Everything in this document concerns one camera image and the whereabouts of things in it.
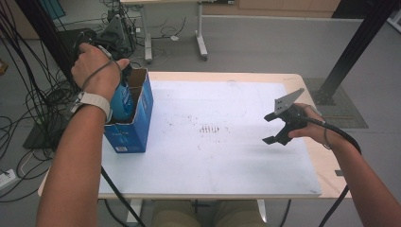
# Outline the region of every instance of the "blue box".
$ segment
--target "blue box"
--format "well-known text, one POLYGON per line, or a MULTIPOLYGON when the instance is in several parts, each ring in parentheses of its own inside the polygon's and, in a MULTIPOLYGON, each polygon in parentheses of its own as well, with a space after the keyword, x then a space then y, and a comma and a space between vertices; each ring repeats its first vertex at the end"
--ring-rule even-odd
POLYGON ((141 153, 147 149, 153 95, 147 69, 132 69, 129 85, 135 111, 128 123, 109 122, 104 135, 117 153, 141 153))
POLYGON ((41 0, 41 4, 52 20, 65 16, 58 0, 41 0))

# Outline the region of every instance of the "white wristband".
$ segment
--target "white wristband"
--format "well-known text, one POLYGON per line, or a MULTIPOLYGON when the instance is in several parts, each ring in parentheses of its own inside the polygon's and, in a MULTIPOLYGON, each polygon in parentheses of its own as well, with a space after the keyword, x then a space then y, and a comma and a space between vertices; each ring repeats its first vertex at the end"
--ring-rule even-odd
POLYGON ((103 96, 89 94, 86 92, 81 92, 77 95, 77 99, 71 107, 70 112, 74 114, 80 106, 85 104, 97 106, 98 108, 102 109, 106 114, 106 123, 112 118, 113 111, 110 109, 109 101, 103 96))

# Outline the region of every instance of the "white table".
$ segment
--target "white table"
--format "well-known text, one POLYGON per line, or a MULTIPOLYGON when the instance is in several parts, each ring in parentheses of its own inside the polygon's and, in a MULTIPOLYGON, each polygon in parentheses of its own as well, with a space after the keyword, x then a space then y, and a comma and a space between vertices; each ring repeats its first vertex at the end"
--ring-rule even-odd
MULTIPOLYGON (((304 88, 305 92, 298 98, 297 102, 303 102, 307 104, 313 105, 312 98, 307 91, 304 81, 299 75, 294 75, 294 74, 251 74, 251 73, 193 73, 193 72, 149 72, 149 77, 151 81, 225 81, 232 83, 233 85, 235 84, 235 81, 241 81, 241 82, 265 82, 265 83, 276 83, 276 84, 281 84, 284 86, 285 91, 287 93, 293 92, 295 90, 298 90, 299 88, 304 88)), ((281 94, 274 95, 272 97, 267 97, 266 98, 266 104, 270 104, 273 102, 273 100, 277 97, 281 96, 281 94)), ((154 116, 152 117, 152 123, 154 120, 154 117, 156 115, 157 110, 157 103, 155 103, 156 109, 154 116)), ((266 123, 266 127, 268 128, 270 126, 270 123, 266 123)), ((152 125, 152 130, 157 129, 156 125, 152 125)), ((264 133, 263 136, 270 136, 271 131, 266 130, 266 134, 264 133)), ((316 171, 317 174, 317 180, 319 182, 319 186, 321 191, 316 191, 316 192, 309 192, 309 193, 298 193, 295 194, 293 192, 288 192, 288 191, 283 191, 280 193, 271 193, 268 191, 262 191, 261 193, 256 193, 253 194, 253 192, 249 193, 242 193, 242 194, 237 194, 235 192, 235 189, 230 189, 233 190, 234 192, 228 193, 228 194, 223 194, 223 193, 214 193, 213 191, 210 193, 200 193, 197 191, 198 189, 195 188, 195 190, 192 190, 191 187, 187 187, 187 191, 183 193, 183 191, 164 191, 163 188, 165 188, 165 185, 168 183, 173 183, 173 181, 166 181, 164 183, 159 183, 159 193, 155 194, 154 192, 144 192, 144 191, 134 191, 131 190, 135 186, 139 187, 142 184, 146 184, 149 182, 152 182, 152 174, 154 175, 157 172, 157 167, 151 168, 150 173, 145 173, 149 174, 147 177, 140 176, 138 178, 138 175, 141 175, 141 171, 134 171, 135 169, 146 169, 146 161, 147 157, 146 156, 152 156, 160 159, 166 158, 166 160, 171 160, 174 157, 174 154, 164 154, 164 156, 158 156, 157 154, 152 154, 151 148, 143 154, 116 154, 113 152, 113 150, 110 148, 110 145, 108 145, 107 140, 104 142, 104 150, 103 150, 103 165, 106 168, 106 171, 108 171, 109 175, 111 176, 112 180, 116 184, 119 190, 124 194, 124 196, 128 199, 131 199, 131 205, 135 208, 137 213, 140 211, 140 204, 141 204, 141 199, 269 199, 269 198, 287 198, 287 199, 294 199, 294 198, 317 198, 317 199, 327 199, 327 198, 337 198, 342 191, 342 189, 345 187, 346 183, 343 177, 339 177, 336 175, 335 170, 340 169, 337 160, 335 159, 333 153, 329 150, 326 150, 323 146, 317 144, 310 138, 304 138, 304 139, 299 139, 303 140, 304 143, 295 142, 295 140, 291 141, 288 146, 293 147, 294 143, 296 145, 301 145, 305 146, 307 150, 307 157, 310 158, 310 161, 312 163, 313 169, 316 171)), ((153 143, 154 145, 157 145, 158 142, 152 142, 151 140, 148 141, 149 146, 151 147, 151 144, 153 143)), ((281 145, 276 145, 276 148, 280 149, 283 148, 281 145)), ((266 145, 266 147, 263 147, 263 151, 261 153, 265 153, 265 158, 261 158, 261 160, 254 160, 251 163, 257 163, 258 161, 260 165, 261 162, 268 163, 268 156, 269 152, 267 151, 269 146, 266 145)), ((191 158, 190 155, 187 155, 185 157, 180 157, 178 156, 177 159, 184 159, 184 158, 191 158)), ((233 157, 228 157, 226 161, 230 160, 232 162, 233 160, 237 160, 238 162, 242 162, 244 159, 247 157, 242 157, 233 159, 233 157)), ((200 170, 205 170, 208 171, 209 169, 207 168, 208 166, 199 164, 198 168, 200 170)), ((179 174, 183 175, 188 175, 190 173, 185 172, 185 171, 179 171, 179 174)), ((257 179, 259 182, 263 181, 268 181, 269 180, 269 174, 265 173, 262 174, 261 179, 257 179)), ((197 176, 192 176, 192 178, 188 178, 190 181, 195 180, 196 182, 196 177, 197 176)), ((41 187, 39 189, 39 194, 42 194, 42 190, 44 187, 45 183, 45 178, 43 180, 43 183, 41 184, 41 187)), ((184 182, 183 186, 188 186, 190 183, 184 182)), ((103 199, 115 199, 116 195, 111 191, 110 187, 107 185, 107 183, 104 182, 103 178, 101 180, 101 185, 100 185, 100 190, 99 190, 99 197, 103 199)), ((129 215, 129 222, 133 221, 133 217, 129 215)))
MULTIPOLYGON (((262 141, 284 126, 280 119, 263 117, 272 112, 275 98, 305 87, 299 76, 149 75, 154 107, 147 152, 116 154, 107 140, 103 143, 102 164, 125 197, 317 198, 323 193, 304 139, 286 146, 262 141), (263 81, 271 78, 287 84, 298 79, 298 86, 263 81)), ((114 197, 104 180, 99 196, 114 197)))
POLYGON ((182 3, 182 2, 194 2, 198 4, 198 30, 195 36, 198 41, 198 47, 200 49, 200 55, 207 60, 207 50, 204 44, 203 36, 201 34, 201 16, 202 16, 202 1, 206 0, 121 0, 120 2, 124 5, 135 5, 139 9, 139 13, 142 19, 142 26, 145 32, 145 61, 151 63, 152 52, 151 52, 151 37, 148 33, 148 24, 145 13, 145 5, 147 4, 163 4, 163 3, 182 3))
MULTIPOLYGON (((266 82, 266 83, 279 83, 285 86, 287 93, 298 90, 299 88, 305 88, 306 92, 304 92, 297 100, 297 102, 303 102, 313 105, 312 98, 307 91, 304 81, 299 75, 294 74, 251 74, 251 73, 192 73, 192 72, 149 72, 149 77, 151 81, 156 80, 168 80, 168 81, 248 81, 248 82, 266 82)), ((316 171, 319 185, 321 186, 322 192, 321 195, 317 198, 327 199, 327 198, 337 198, 341 193, 342 189, 345 187, 346 182, 343 177, 339 177, 336 175, 336 170, 340 169, 339 164, 337 163, 336 158, 333 153, 329 150, 326 150, 320 144, 314 142, 310 138, 304 138, 306 149, 308 152, 308 156, 312 162, 312 165, 316 171)), ((124 160, 129 157, 129 155, 136 157, 137 159, 141 159, 141 155, 149 154, 149 150, 145 154, 114 154, 110 151, 111 148, 106 148, 108 151, 104 151, 103 158, 108 156, 113 157, 112 160, 105 160, 103 162, 114 162, 114 166, 119 166, 120 164, 117 162, 118 159, 124 160)), ((111 170, 110 167, 106 167, 107 171, 115 171, 111 170)), ((111 176, 112 180, 116 182, 117 187, 125 194, 128 198, 195 198, 199 195, 194 193, 186 193, 186 195, 172 195, 163 193, 160 195, 151 195, 151 194, 139 194, 135 192, 127 192, 126 188, 121 188, 123 182, 127 179, 124 179, 123 175, 118 174, 117 176, 111 176)), ((42 194, 42 190, 45 184, 45 178, 38 190, 39 195, 42 194)), ((115 199, 116 196, 114 193, 111 193, 110 188, 104 183, 102 180, 101 190, 99 191, 99 197, 104 199, 115 199)), ((221 195, 206 195, 205 198, 222 198, 221 195)), ((234 195, 225 195, 225 198, 234 197, 234 195)), ((247 195, 247 198, 252 197, 256 199, 265 199, 271 198, 272 195, 247 195)), ((283 195, 285 198, 294 198, 294 195, 283 195)))

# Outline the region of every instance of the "blue object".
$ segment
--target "blue object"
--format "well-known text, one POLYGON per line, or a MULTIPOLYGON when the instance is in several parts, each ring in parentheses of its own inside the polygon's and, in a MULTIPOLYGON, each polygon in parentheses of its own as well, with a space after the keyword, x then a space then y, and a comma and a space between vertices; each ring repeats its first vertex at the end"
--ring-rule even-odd
POLYGON ((133 100, 128 84, 121 82, 114 92, 110 108, 116 121, 128 121, 132 116, 133 100))
POLYGON ((65 15, 58 0, 41 0, 41 4, 52 20, 65 15))
POLYGON ((137 83, 131 86, 142 85, 140 96, 135 99, 137 104, 133 118, 125 123, 110 122, 104 126, 104 135, 116 153, 143 153, 147 149, 153 95, 148 70, 133 69, 133 74, 137 83))

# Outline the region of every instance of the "hand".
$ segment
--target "hand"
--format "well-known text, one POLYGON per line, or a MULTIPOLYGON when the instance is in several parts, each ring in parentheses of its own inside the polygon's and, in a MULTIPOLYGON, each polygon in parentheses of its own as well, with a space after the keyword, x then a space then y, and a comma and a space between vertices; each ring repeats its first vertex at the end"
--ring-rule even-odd
MULTIPOLYGON (((312 106, 306 105, 304 103, 296 103, 295 105, 302 107, 308 117, 324 121, 324 119, 314 111, 312 106)), ((288 133, 289 138, 297 138, 303 136, 310 137, 314 141, 329 146, 330 148, 335 147, 338 143, 341 143, 341 141, 345 141, 342 136, 331 130, 326 131, 326 138, 324 138, 324 128, 313 123, 307 123, 307 126, 305 128, 290 131, 288 133)))
MULTIPOLYGON (((85 80, 98 68, 107 64, 109 58, 100 49, 90 44, 81 44, 79 50, 81 54, 71 69, 71 73, 76 84, 82 88, 85 80)), ((110 101, 120 81, 120 68, 127 67, 130 61, 122 59, 116 63, 118 65, 111 62, 91 77, 85 85, 84 92, 104 96, 110 101)))

